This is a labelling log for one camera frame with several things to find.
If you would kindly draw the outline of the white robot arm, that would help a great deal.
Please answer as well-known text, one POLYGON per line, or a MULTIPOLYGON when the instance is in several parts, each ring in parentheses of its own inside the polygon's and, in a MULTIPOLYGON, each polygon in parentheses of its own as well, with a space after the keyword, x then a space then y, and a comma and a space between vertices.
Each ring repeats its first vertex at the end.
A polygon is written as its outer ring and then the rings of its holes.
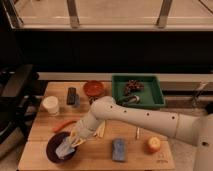
POLYGON ((110 96, 92 103, 71 130, 72 147, 91 137, 105 120, 118 120, 197 147, 193 171, 213 171, 213 114, 196 117, 172 112, 127 108, 110 96))

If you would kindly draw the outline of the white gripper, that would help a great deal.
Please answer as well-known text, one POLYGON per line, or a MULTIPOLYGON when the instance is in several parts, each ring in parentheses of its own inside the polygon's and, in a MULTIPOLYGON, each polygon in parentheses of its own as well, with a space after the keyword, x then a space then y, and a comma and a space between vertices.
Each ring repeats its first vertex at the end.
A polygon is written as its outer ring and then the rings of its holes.
POLYGON ((79 120, 72 128, 72 132, 70 132, 70 136, 68 137, 69 143, 75 148, 84 143, 85 139, 91 137, 94 132, 95 126, 93 122, 79 120))

